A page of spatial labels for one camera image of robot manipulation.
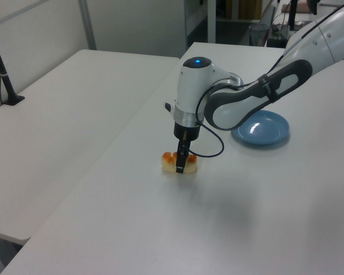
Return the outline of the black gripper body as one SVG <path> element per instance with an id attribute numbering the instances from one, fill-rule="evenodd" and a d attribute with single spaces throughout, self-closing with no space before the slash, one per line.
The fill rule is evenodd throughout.
<path id="1" fill-rule="evenodd" d="M 192 142 L 196 140 L 200 133 L 200 126 L 185 127 L 178 123 L 174 123 L 174 136 L 179 139 Z"/>

